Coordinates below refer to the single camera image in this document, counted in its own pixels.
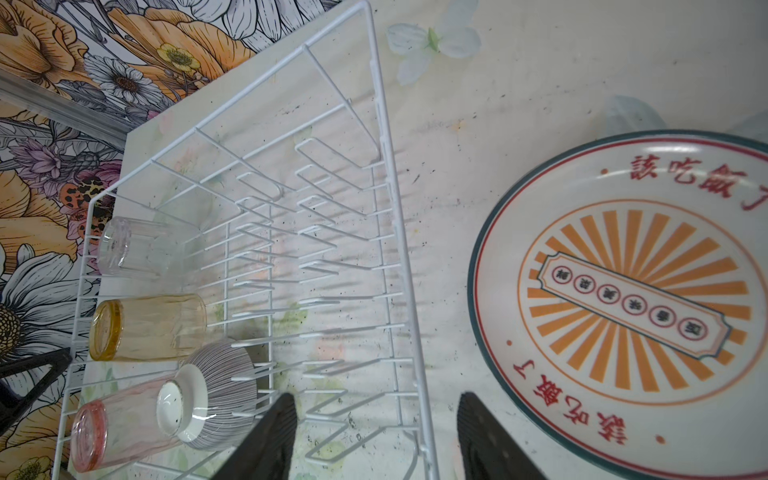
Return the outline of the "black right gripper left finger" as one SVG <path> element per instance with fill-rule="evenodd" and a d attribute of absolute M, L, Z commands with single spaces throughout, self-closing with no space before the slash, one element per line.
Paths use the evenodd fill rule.
<path fill-rule="evenodd" d="M 281 394 L 212 479 L 288 479 L 297 425 L 294 396 Z"/>

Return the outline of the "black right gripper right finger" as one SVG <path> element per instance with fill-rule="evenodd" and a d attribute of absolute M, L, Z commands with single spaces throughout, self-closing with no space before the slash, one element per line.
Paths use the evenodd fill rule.
<path fill-rule="evenodd" d="M 473 392 L 460 396 L 457 434 L 466 479 L 545 479 Z"/>

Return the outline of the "orange sunburst plate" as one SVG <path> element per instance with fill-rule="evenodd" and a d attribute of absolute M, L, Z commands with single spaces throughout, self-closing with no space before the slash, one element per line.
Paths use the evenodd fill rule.
<path fill-rule="evenodd" d="M 515 405 L 627 478 L 767 475 L 767 146 L 617 135 L 531 170 L 468 273 L 479 349 Z"/>

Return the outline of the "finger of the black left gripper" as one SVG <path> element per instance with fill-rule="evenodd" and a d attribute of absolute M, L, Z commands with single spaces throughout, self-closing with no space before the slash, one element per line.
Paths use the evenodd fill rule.
<path fill-rule="evenodd" d="M 1 365 L 1 433 L 20 420 L 72 363 L 61 348 Z"/>

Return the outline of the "yellow plastic cup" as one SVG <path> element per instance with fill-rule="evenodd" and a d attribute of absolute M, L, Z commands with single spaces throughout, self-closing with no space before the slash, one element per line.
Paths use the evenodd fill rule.
<path fill-rule="evenodd" d="M 205 341 L 207 311 L 197 294 L 105 300 L 89 332 L 94 361 L 145 362 L 182 359 Z"/>

